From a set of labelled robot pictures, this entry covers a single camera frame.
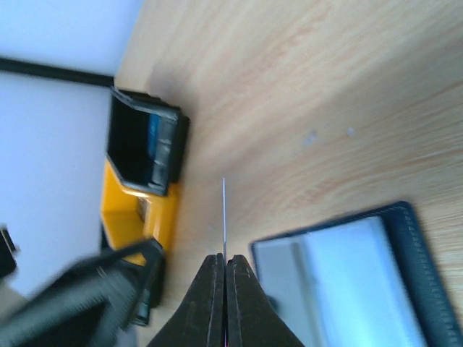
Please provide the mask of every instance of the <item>white surface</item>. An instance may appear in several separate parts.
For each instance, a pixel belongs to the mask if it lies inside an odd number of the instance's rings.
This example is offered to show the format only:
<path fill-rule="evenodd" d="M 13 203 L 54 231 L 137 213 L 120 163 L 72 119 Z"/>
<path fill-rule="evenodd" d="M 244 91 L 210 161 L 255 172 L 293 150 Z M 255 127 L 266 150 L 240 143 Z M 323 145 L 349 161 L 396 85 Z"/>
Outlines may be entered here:
<path fill-rule="evenodd" d="M 255 256 L 263 290 L 306 346 L 425 346 L 380 218 L 262 241 Z"/>
<path fill-rule="evenodd" d="M 278 316 L 304 346 L 315 346 L 310 317 L 304 306 L 304 288 L 300 285 L 300 275 L 291 248 L 292 242 L 292 239 L 285 238 L 255 245 L 260 285 L 276 301 Z"/>
<path fill-rule="evenodd" d="M 304 240 L 330 346 L 425 346 L 380 218 Z"/>
<path fill-rule="evenodd" d="M 108 88 L 0 72 L 0 222 L 23 296 L 98 251 L 109 103 Z"/>
<path fill-rule="evenodd" d="M 0 0 L 0 56 L 115 75 L 143 0 Z"/>

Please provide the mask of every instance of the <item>black wallet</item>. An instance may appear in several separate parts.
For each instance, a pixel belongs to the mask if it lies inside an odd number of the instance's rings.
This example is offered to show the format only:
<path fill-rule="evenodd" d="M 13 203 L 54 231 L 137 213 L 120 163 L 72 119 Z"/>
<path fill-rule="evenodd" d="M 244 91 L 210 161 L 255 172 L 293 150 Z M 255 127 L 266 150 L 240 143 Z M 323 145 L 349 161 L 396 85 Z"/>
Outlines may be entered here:
<path fill-rule="evenodd" d="M 257 277 L 259 278 L 259 264 L 256 263 L 255 253 L 257 243 L 306 234 L 373 216 L 378 216 L 383 221 L 400 274 L 427 344 L 440 347 L 463 346 L 462 331 L 455 312 L 430 256 L 415 212 L 408 202 L 396 202 L 374 210 L 254 241 L 250 249 Z"/>

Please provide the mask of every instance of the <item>thin needle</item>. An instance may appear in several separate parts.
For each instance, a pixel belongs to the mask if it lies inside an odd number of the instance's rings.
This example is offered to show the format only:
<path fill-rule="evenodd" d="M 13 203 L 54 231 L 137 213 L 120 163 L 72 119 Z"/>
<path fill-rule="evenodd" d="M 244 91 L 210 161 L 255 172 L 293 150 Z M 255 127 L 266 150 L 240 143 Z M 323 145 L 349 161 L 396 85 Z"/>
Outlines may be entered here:
<path fill-rule="evenodd" d="M 224 261 L 226 264 L 226 208 L 225 208 L 225 178 L 222 179 L 222 229 L 224 230 Z"/>

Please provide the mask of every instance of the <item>white wall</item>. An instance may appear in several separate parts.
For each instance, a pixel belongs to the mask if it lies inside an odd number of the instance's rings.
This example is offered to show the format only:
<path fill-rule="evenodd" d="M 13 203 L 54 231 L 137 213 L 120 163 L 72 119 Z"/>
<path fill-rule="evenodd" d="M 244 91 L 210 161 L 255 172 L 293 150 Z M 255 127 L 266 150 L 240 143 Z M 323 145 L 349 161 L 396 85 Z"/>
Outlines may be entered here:
<path fill-rule="evenodd" d="M 23 296 L 98 251 L 109 103 L 108 88 L 0 72 L 0 223 Z"/>
<path fill-rule="evenodd" d="M 115 75 L 143 0 L 0 0 L 0 56 Z"/>

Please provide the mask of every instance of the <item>wooden desk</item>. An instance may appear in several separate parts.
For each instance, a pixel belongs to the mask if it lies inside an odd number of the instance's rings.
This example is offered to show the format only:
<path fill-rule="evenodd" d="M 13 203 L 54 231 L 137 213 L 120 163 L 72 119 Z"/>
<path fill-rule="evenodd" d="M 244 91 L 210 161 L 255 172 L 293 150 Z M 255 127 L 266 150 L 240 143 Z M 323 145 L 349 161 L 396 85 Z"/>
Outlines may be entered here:
<path fill-rule="evenodd" d="M 192 131 L 166 294 L 141 346 L 221 251 L 222 176 L 229 254 L 409 200 L 462 319 L 462 37 L 455 0 L 146 1 L 116 84 L 180 105 Z"/>

